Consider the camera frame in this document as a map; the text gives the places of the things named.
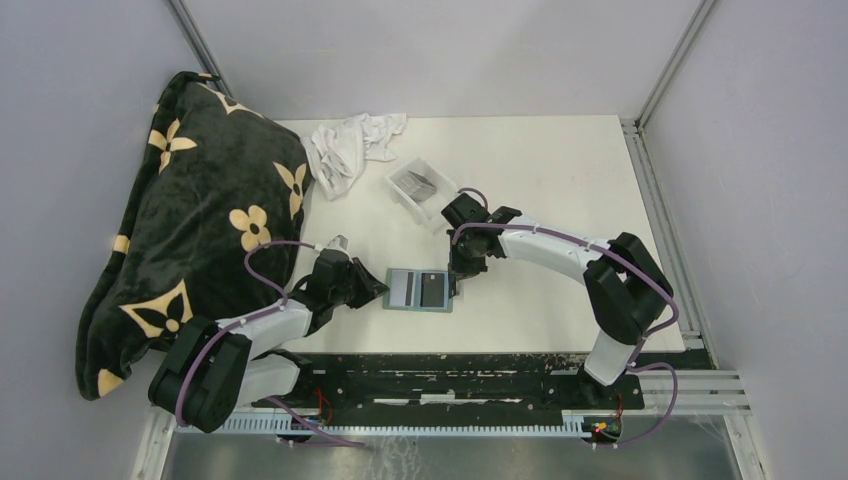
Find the black credit card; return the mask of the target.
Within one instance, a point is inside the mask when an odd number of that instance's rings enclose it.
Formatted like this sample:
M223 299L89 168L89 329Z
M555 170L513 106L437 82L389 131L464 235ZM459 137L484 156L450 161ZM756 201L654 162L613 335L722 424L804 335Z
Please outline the black credit card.
M426 310L446 310L448 275L444 271L425 271L420 277L419 306Z

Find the green leather card holder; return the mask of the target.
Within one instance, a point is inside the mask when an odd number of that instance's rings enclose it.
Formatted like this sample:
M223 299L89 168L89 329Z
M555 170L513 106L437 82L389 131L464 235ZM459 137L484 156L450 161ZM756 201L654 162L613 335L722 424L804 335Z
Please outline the green leather card holder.
M383 297L383 308L386 310L427 313L453 311L456 291L447 271L390 268L385 284L389 287Z

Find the silver VIP credit card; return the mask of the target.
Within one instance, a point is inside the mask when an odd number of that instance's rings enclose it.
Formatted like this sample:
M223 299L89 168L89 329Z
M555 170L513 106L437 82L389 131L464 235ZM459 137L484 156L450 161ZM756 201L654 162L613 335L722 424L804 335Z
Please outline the silver VIP credit card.
M389 269L389 292L384 307L390 310L414 310L419 306L419 273L415 270Z

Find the clear plastic card box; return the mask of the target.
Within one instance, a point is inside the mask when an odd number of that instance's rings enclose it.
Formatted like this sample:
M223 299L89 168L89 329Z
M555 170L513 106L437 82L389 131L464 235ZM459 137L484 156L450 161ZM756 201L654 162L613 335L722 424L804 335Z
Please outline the clear plastic card box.
M385 177L390 198L414 222L431 233L448 226L441 211L455 198L458 186L422 157L401 164Z

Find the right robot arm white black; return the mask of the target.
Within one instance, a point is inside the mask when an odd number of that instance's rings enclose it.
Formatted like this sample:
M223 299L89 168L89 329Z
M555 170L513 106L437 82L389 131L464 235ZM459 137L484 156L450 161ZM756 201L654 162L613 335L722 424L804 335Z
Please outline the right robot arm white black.
M599 333L580 368L577 392L591 408L617 396L617 381L647 339L671 324L659 323L663 312L679 315L670 282L634 234L604 239L565 233L512 207L490 212L466 193L441 214L451 227L452 281L477 276L486 271L488 258L498 258L529 262L585 287Z

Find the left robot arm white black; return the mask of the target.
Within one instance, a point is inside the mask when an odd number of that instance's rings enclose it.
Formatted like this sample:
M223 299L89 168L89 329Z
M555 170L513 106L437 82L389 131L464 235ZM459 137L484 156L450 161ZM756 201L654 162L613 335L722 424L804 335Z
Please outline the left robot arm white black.
M303 406L313 397L314 379L282 345L320 330L335 309L361 308L388 291L359 258L325 249L287 298L234 318L190 320L155 374L148 398L180 425L204 433L222 427L236 408L270 396Z

